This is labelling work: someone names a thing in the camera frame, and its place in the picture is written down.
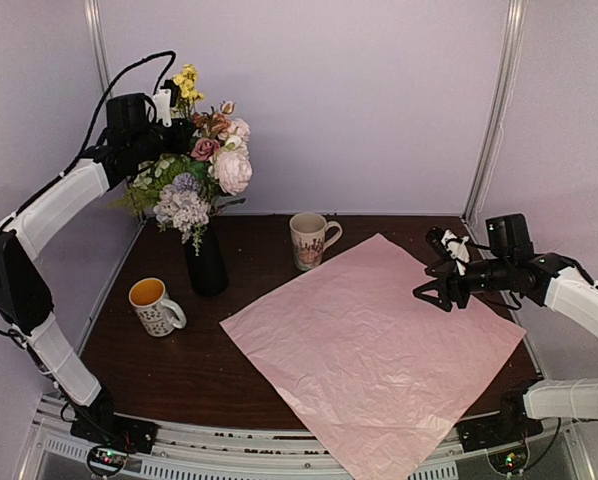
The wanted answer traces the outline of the mauve and white flower stem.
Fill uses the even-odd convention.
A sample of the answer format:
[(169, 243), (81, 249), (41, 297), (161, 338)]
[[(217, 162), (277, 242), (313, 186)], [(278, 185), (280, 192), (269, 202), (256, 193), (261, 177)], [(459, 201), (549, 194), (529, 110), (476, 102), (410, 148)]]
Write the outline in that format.
[(213, 165), (228, 159), (249, 159), (246, 142), (235, 134), (229, 135), (224, 140), (201, 137), (192, 148), (190, 156), (196, 161), (210, 161)]

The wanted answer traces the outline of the orange brown flower stem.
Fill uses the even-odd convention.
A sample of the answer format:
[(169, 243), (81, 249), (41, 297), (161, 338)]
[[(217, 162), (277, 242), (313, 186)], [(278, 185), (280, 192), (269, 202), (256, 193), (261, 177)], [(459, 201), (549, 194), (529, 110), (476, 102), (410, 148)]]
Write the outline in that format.
[(232, 124), (229, 116), (233, 112), (234, 104), (232, 102), (225, 102), (217, 109), (212, 107), (209, 112), (192, 109), (189, 119), (193, 125), (193, 136), (211, 140), (226, 140)]

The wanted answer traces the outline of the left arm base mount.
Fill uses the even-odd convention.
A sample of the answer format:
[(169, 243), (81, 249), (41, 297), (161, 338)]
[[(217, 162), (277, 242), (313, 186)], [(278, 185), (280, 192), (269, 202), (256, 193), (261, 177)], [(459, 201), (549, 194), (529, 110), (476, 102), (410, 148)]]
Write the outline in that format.
[(131, 455), (152, 452), (158, 425), (116, 414), (113, 397), (105, 387), (89, 406), (70, 397), (66, 405), (74, 413), (70, 434), (93, 444), (85, 463), (95, 479), (110, 479), (124, 469)]

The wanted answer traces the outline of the yellow small flower bunch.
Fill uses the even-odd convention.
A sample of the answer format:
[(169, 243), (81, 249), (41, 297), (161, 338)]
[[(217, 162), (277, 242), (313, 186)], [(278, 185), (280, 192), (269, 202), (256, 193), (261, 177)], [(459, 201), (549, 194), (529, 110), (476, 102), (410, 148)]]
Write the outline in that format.
[(190, 63), (183, 65), (181, 71), (171, 80), (178, 89), (174, 111), (180, 118), (190, 118), (196, 112), (196, 104), (205, 98), (197, 89), (199, 73), (197, 68)]

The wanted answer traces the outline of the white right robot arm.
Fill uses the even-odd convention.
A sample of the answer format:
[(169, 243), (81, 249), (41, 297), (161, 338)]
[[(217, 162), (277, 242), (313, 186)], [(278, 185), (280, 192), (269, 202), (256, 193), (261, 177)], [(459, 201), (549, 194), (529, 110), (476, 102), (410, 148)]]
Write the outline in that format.
[[(537, 253), (526, 219), (516, 213), (486, 222), (488, 259), (474, 260), (474, 243), (448, 229), (431, 228), (426, 240), (438, 255), (425, 270), (429, 282), (414, 289), (416, 298), (449, 312), (466, 308), (477, 293), (507, 291), (557, 312), (598, 338), (598, 281), (575, 259), (555, 252)], [(598, 379), (541, 380), (522, 390), (517, 403), (492, 419), (498, 440), (514, 440), (531, 420), (568, 418), (598, 421)]]

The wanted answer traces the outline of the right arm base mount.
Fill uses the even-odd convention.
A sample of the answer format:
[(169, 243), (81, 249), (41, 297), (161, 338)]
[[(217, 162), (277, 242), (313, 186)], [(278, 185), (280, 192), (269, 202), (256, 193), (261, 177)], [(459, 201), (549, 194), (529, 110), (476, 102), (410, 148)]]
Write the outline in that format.
[(523, 395), (537, 380), (524, 381), (504, 393), (497, 413), (462, 420), (457, 431), (465, 453), (486, 451), (491, 469), (506, 478), (523, 476), (549, 452), (553, 441), (540, 454), (531, 453), (530, 438), (544, 431), (540, 420), (527, 416)]

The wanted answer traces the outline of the pink tissue wrapping sheet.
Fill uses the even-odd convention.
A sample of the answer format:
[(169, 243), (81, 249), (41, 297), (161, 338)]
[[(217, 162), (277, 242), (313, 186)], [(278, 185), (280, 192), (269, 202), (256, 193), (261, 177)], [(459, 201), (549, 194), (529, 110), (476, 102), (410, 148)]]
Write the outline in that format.
[(505, 366), (524, 330), (481, 303), (415, 298), (423, 265), (382, 235), (226, 319), (224, 331), (357, 479), (404, 479)]

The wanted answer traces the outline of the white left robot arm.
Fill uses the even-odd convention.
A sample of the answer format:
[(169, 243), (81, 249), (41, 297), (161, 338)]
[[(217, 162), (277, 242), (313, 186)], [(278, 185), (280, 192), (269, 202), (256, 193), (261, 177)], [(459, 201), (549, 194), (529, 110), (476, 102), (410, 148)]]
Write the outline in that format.
[(0, 314), (9, 325), (6, 334), (79, 406), (95, 404), (103, 388), (63, 333), (38, 259), (75, 217), (137, 175), (142, 163), (186, 150), (192, 129), (173, 118), (174, 96), (172, 88), (161, 88), (151, 96), (108, 100), (97, 142), (0, 223)]

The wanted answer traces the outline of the blue white hydrangea bunch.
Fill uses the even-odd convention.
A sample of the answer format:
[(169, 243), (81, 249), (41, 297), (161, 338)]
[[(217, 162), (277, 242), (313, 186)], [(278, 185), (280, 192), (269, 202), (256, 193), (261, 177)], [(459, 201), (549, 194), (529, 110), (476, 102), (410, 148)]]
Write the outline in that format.
[(210, 223), (211, 205), (201, 193), (201, 182), (191, 173), (181, 173), (160, 191), (159, 201), (152, 209), (159, 229), (179, 231), (181, 243), (189, 243), (195, 256), (200, 255)]

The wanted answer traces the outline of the white green hydrangea bunch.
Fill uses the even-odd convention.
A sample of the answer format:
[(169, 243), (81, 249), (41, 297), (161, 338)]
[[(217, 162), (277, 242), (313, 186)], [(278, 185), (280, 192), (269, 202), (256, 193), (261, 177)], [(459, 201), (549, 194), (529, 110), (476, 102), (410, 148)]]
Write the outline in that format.
[(109, 207), (125, 209), (133, 217), (152, 216), (161, 191), (179, 174), (189, 173), (191, 165), (189, 156), (174, 154), (163, 154), (155, 161), (142, 162), (138, 174), (126, 182), (121, 197), (112, 201)]

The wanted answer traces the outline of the large pale pink peony stem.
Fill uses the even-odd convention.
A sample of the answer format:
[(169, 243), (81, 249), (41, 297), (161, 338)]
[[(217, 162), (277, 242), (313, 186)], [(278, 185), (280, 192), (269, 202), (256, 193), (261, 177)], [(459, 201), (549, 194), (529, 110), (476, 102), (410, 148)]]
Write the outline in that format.
[(223, 193), (231, 196), (242, 193), (253, 175), (247, 148), (221, 149), (213, 158), (209, 172)]

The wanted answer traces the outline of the pink rose stem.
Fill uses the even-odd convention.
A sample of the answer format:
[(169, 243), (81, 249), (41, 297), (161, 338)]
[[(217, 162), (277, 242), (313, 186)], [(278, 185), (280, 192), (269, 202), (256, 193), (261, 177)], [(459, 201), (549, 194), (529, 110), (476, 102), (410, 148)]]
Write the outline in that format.
[(234, 111), (233, 101), (223, 101), (220, 104), (219, 113), (224, 120), (224, 126), (220, 128), (217, 138), (224, 144), (233, 143), (236, 147), (247, 146), (251, 135), (250, 126), (242, 118), (232, 118)]

